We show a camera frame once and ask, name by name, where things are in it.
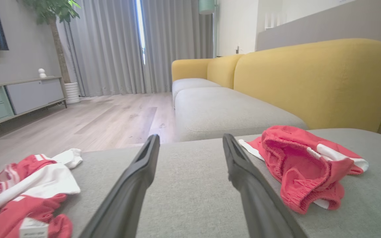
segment white planter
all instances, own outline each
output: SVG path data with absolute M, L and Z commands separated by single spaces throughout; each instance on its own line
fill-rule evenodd
M 65 92 L 67 93 L 67 99 L 65 102 L 67 104 L 75 104 L 79 103 L 79 84 L 77 82 L 74 83 L 65 83 Z

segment wall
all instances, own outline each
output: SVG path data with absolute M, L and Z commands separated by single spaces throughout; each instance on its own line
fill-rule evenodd
M 282 11 L 287 22 L 312 15 L 354 0 L 283 0 Z
M 380 0 L 357 0 L 261 32 L 257 50 L 345 38 L 381 41 Z
M 15 0 L 0 0 L 0 18 L 9 47 L 0 51 L 0 83 L 38 78 L 39 68 L 48 76 L 61 75 L 48 25 L 37 25 L 36 17 Z
M 217 55 L 255 51 L 258 0 L 217 0 Z
M 257 34 L 265 30 L 266 14 L 271 16 L 282 13 L 282 0 L 260 0 L 258 3 Z

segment gray curtain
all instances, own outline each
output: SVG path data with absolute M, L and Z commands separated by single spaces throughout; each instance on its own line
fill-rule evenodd
M 85 95 L 146 93 L 135 0 L 76 2 L 70 29 Z
M 212 15 L 199 15 L 198 0 L 141 0 L 146 39 L 145 77 L 152 92 L 171 91 L 171 63 L 212 58 Z

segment sofa cushion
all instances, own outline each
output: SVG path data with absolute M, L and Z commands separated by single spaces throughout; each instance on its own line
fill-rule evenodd
M 280 107 L 312 129 L 377 131 L 381 42 L 340 39 L 242 56 L 234 90 Z
M 173 82 L 172 93 L 173 93 L 173 107 L 176 95 L 180 90 L 192 89 L 192 88 L 203 88 L 203 87 L 221 87 L 220 85 L 208 81 L 203 78 L 183 78 Z
M 297 116 L 228 88 L 184 89 L 176 96 L 179 141 L 260 134 L 273 125 L 307 128 Z
M 341 180 L 345 197 L 336 211 L 311 205 L 306 215 L 292 215 L 312 238 L 381 237 L 381 135 L 356 129 L 310 132 L 354 151 L 370 168 Z M 236 139 L 251 141 L 258 136 Z M 81 192 L 68 196 L 59 211 L 74 224 L 72 238 L 80 236 L 139 149 L 83 153 L 84 162 L 72 170 Z M 266 163 L 252 155 L 249 159 L 280 194 L 280 183 Z M 227 177 L 221 139 L 162 144 L 136 237 L 249 237 L 242 199 Z
M 208 64 L 213 59 L 183 59 L 171 64 L 171 78 L 174 81 L 183 78 L 207 78 Z
M 234 69 L 242 56 L 224 56 L 211 60 L 207 68 L 207 79 L 222 87 L 233 89 Z

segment potted plant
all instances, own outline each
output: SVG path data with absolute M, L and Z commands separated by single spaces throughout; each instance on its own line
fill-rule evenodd
M 53 33 L 54 44 L 59 59 L 61 76 L 65 83 L 67 91 L 67 103 L 72 104 L 79 102 L 79 87 L 77 82 L 72 83 L 70 75 L 68 75 L 67 64 L 63 52 L 62 43 L 57 29 L 56 20 L 60 22 L 70 22 L 72 18 L 79 18 L 79 14 L 74 10 L 74 6 L 80 6 L 74 0 L 22 0 L 30 9 L 34 10 L 37 15 L 38 24 L 47 23 L 51 27 Z

